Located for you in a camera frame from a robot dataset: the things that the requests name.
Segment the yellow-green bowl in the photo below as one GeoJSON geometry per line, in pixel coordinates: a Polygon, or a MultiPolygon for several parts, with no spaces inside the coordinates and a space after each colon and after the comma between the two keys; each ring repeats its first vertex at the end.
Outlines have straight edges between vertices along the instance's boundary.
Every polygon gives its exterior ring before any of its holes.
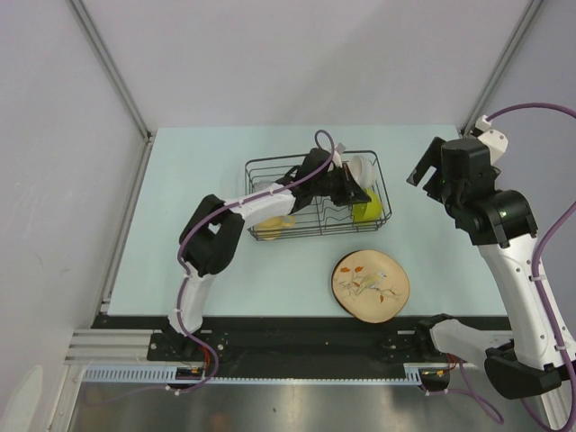
{"type": "Polygon", "coordinates": [[[352,206],[352,219],[354,223],[377,221],[383,214],[383,205],[379,195],[373,189],[365,189],[370,201],[354,204],[352,206]]]}

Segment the white bowl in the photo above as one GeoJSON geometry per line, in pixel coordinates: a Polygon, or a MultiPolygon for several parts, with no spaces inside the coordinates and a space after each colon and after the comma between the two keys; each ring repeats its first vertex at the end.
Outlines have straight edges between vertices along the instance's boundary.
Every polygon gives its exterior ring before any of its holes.
{"type": "Polygon", "coordinates": [[[356,183],[363,189],[372,188],[376,181],[373,165],[361,156],[353,156],[347,162],[349,171],[356,183]]]}

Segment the black wire dish rack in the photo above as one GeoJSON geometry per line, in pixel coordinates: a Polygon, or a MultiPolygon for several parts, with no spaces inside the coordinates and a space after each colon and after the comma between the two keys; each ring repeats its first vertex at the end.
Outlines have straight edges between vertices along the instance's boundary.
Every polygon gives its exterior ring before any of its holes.
{"type": "MultiPolygon", "coordinates": [[[[372,188],[382,202],[382,216],[379,220],[364,223],[354,223],[352,219],[352,206],[336,206],[328,197],[315,197],[311,203],[297,211],[293,216],[295,224],[282,231],[277,239],[297,239],[318,237],[322,235],[336,235],[345,233],[359,233],[379,230],[392,216],[392,207],[388,197],[386,184],[377,154],[372,150],[347,150],[343,153],[343,160],[348,162],[353,156],[366,158],[374,168],[376,181],[372,188]]],[[[253,184],[259,181],[273,182],[287,171],[301,163],[303,154],[282,157],[265,157],[248,161],[245,164],[245,192],[253,193],[253,184]]],[[[250,235],[258,240],[255,227],[248,230],[250,235]]]]}

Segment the bird pattern plate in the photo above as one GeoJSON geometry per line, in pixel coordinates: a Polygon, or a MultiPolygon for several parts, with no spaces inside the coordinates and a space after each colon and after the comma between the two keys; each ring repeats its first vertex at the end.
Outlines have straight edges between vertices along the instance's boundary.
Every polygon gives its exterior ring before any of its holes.
{"type": "Polygon", "coordinates": [[[390,256],[372,249],[347,254],[335,265],[331,291],[354,318],[379,324],[397,316],[410,297],[410,281],[390,256]]]}

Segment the yellow mug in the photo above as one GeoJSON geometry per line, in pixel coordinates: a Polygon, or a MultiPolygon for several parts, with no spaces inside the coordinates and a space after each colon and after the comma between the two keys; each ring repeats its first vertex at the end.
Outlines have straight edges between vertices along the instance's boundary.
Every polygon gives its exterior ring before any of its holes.
{"type": "Polygon", "coordinates": [[[262,240],[271,241],[278,239],[284,229],[288,229],[295,224],[292,215],[283,215],[260,222],[255,226],[257,237],[262,240]]]}

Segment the clear plastic cup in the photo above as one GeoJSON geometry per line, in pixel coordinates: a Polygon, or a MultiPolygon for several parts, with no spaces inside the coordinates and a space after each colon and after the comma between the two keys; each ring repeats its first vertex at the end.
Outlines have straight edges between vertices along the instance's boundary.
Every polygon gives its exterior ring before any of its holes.
{"type": "Polygon", "coordinates": [[[260,193],[264,190],[268,190],[273,186],[273,182],[270,181],[259,181],[253,184],[253,192],[260,193]]]}

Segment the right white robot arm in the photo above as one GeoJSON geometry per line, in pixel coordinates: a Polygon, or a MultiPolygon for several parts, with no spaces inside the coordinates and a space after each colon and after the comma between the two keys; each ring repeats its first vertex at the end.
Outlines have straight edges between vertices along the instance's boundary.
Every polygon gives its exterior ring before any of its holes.
{"type": "Polygon", "coordinates": [[[559,388],[575,365],[575,339],[566,328],[545,278],[537,247],[537,225],[526,197],[495,186],[492,164],[508,145],[498,136],[432,140],[410,173],[445,207],[455,226],[478,248],[499,289],[512,337],[505,340],[439,314],[416,326],[415,349],[426,361],[451,354],[481,368],[504,398],[518,400],[559,388]]]}

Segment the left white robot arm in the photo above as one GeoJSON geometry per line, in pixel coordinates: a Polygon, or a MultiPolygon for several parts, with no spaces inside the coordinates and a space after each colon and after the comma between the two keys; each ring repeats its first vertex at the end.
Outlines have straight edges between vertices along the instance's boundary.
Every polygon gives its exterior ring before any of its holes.
{"type": "Polygon", "coordinates": [[[316,197],[328,197],[336,206],[371,201],[338,152],[319,147],[257,192],[227,201],[214,194],[202,199],[179,239],[177,262],[184,280],[169,315],[175,331],[166,346],[172,354],[186,360],[197,353],[199,338],[194,332],[203,323],[213,279],[232,261],[244,230],[291,216],[316,197]]]}

